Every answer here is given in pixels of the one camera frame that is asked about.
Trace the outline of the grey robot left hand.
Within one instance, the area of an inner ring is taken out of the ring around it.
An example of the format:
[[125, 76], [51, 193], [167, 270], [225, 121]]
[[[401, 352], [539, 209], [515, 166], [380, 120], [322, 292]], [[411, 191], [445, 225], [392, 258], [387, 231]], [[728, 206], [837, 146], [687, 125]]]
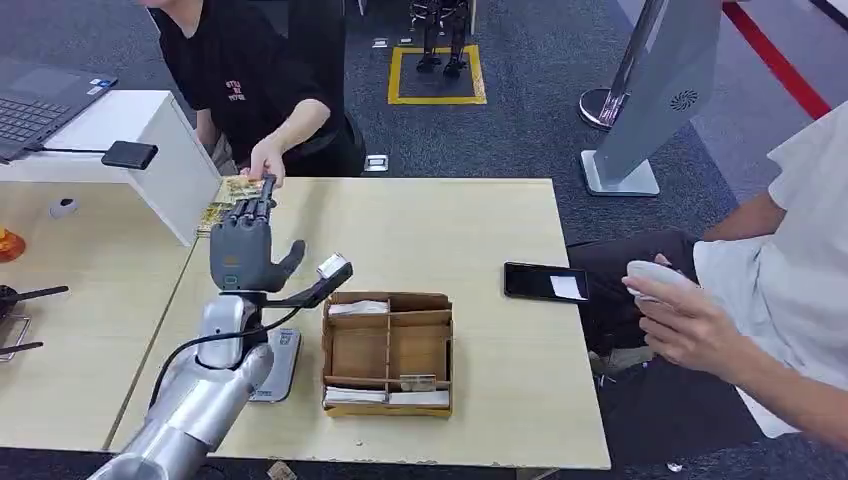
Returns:
[[265, 174], [259, 195], [241, 199], [210, 229], [210, 273], [222, 291], [282, 290], [302, 262], [306, 242], [296, 240], [279, 262], [272, 261], [270, 213], [277, 177]]

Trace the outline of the person's left hand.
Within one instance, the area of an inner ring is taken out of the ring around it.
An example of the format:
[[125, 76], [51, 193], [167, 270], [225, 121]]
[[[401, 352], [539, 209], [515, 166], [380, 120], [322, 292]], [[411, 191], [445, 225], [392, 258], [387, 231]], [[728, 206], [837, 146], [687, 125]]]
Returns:
[[250, 180], [260, 180], [265, 175], [275, 177], [275, 188], [283, 185], [285, 166], [283, 144], [274, 135], [260, 140], [252, 149], [250, 166], [246, 173]]
[[675, 365], [730, 379], [732, 348], [740, 336], [697, 284], [668, 266], [641, 260], [627, 264], [622, 282], [634, 297], [648, 346]]

